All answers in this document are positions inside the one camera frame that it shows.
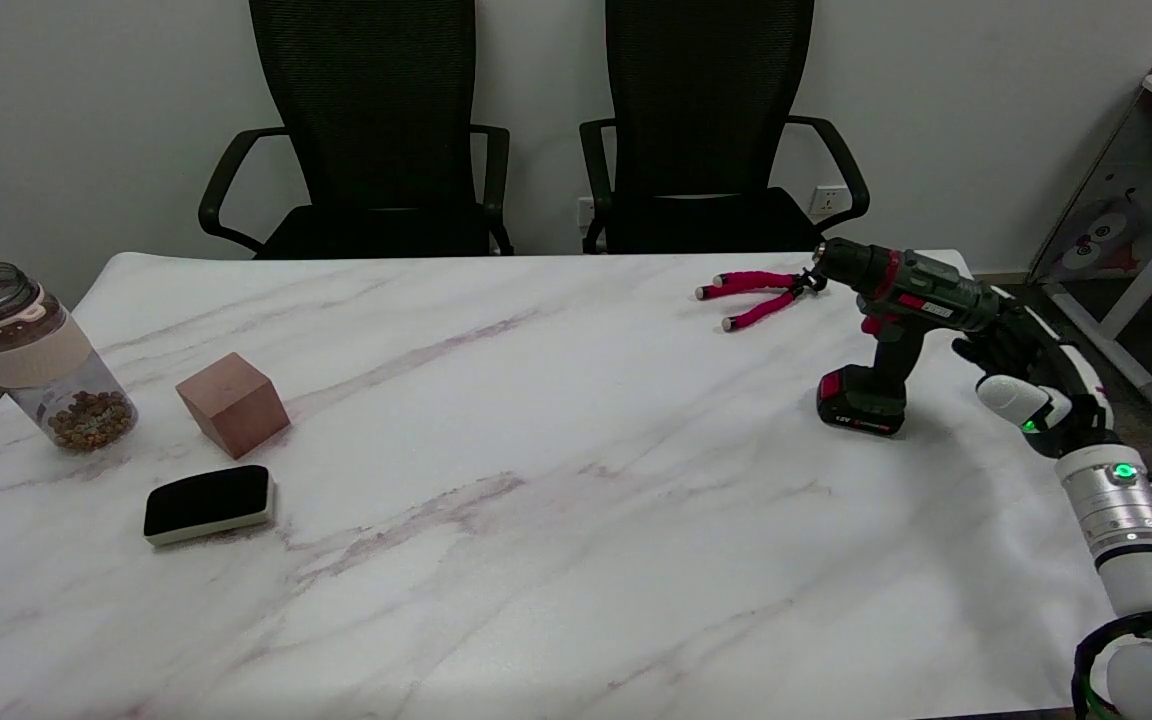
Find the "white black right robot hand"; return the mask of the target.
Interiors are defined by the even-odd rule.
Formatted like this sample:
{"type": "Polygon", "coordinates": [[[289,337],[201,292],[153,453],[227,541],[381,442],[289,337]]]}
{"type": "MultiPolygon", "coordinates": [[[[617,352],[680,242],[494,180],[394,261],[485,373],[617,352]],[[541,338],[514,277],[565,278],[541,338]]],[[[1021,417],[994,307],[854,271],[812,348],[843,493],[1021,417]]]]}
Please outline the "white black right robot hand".
{"type": "Polygon", "coordinates": [[[1020,429],[1043,457],[1119,444],[1105,382],[1078,344],[1064,340],[1033,306],[995,291],[995,320],[952,342],[960,357],[983,370],[975,396],[1020,429]]]}

